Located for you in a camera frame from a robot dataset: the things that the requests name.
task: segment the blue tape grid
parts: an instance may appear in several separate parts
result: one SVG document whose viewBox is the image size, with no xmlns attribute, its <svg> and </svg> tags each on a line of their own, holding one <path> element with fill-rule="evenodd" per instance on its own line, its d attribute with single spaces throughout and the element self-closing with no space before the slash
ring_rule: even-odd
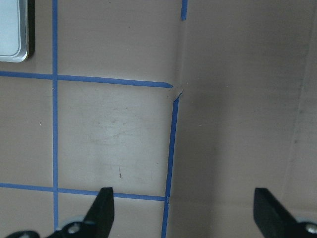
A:
<svg viewBox="0 0 317 238">
<path fill-rule="evenodd" d="M 71 193 L 81 195 L 97 195 L 97 191 L 77 190 L 58 188 L 58 111 L 57 111 L 57 98 L 58 98 L 58 81 L 80 81 L 80 82 L 96 82 L 96 83 L 109 83 L 131 86 L 143 86 L 143 87 L 158 87 L 158 88 L 172 88 L 171 84 L 165 82 L 152 82 L 152 81 L 137 81 L 127 79 L 115 79 L 115 78 L 102 78 L 102 77 L 86 77 L 86 76 L 73 76 L 73 75 L 58 75 L 58 48 L 57 48 L 57 13 L 58 13 L 58 0 L 52 0 L 52 34 L 53 34 L 53 67 L 52 74 L 40 74 L 40 73 L 26 73 L 26 72 L 9 72 L 0 71 L 0 76 L 4 77 L 20 77 L 20 78 L 35 78 L 35 79 L 48 79 L 52 80 L 53 85 L 53 187 L 22 185 L 13 183 L 0 183 L 0 187 L 45 191 L 53 193 L 53 215 L 54 215 L 54 228 L 58 227 L 58 194 L 59 193 Z M 185 20 L 187 15 L 188 0 L 182 0 L 181 19 Z M 172 169 L 174 159 L 174 146 L 176 136 L 176 124 L 178 114 L 179 97 L 173 103 L 169 156 L 168 156 L 168 174 L 166 178 L 166 190 L 165 197 L 161 196 L 148 196 L 138 194 L 125 194 L 115 193 L 114 197 L 129 198 L 129 199 L 143 199 L 152 201 L 164 201 L 164 212 L 162 222 L 161 237 L 166 237 L 168 211 L 169 211 L 169 197 L 171 192 L 172 182 Z"/>
</svg>

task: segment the metal tray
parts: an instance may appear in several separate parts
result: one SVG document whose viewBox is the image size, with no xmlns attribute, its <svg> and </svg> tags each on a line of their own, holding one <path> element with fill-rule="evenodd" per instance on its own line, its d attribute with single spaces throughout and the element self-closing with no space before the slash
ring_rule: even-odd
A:
<svg viewBox="0 0 317 238">
<path fill-rule="evenodd" d="M 0 0 L 0 61 L 26 60 L 34 36 L 34 0 Z"/>
</svg>

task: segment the silver tray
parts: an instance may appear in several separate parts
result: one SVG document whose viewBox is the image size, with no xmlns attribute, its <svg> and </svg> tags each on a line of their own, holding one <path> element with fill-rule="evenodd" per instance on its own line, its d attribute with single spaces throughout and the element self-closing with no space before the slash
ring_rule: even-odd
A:
<svg viewBox="0 0 317 238">
<path fill-rule="evenodd" d="M 26 60 L 34 35 L 34 0 L 0 0 L 0 61 Z"/>
</svg>

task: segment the metal container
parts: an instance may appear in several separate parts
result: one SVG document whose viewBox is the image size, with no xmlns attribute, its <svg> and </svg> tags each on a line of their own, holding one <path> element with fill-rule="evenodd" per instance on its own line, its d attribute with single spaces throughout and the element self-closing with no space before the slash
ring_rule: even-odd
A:
<svg viewBox="0 0 317 238">
<path fill-rule="evenodd" d="M 22 62 L 34 51 L 34 0 L 0 0 L 0 61 Z"/>
</svg>

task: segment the vertical blue tape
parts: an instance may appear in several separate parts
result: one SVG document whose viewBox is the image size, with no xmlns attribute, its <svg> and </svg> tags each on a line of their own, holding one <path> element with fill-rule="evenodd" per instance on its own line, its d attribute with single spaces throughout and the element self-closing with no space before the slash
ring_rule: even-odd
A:
<svg viewBox="0 0 317 238">
<path fill-rule="evenodd" d="M 58 116 L 57 116 L 57 0 L 52 0 L 53 52 L 53 215 L 54 229 L 58 227 Z"/>
<path fill-rule="evenodd" d="M 185 21 L 187 18 L 187 6 L 188 6 L 188 0 L 182 0 L 181 18 L 183 21 Z"/>
<path fill-rule="evenodd" d="M 171 186 L 172 186 L 172 174 L 173 174 L 173 161 L 174 161 L 178 104 L 179 104 L 179 97 L 174 101 L 174 104 L 173 104 L 172 125 L 171 125 L 170 140 L 169 140 L 168 172 L 167 172 L 167 177 L 166 177 L 166 190 L 165 190 L 165 201 L 164 201 L 164 212 L 163 212 L 161 238 L 166 238 L 166 231 L 167 231 L 169 197 L 170 197 Z"/>
</svg>

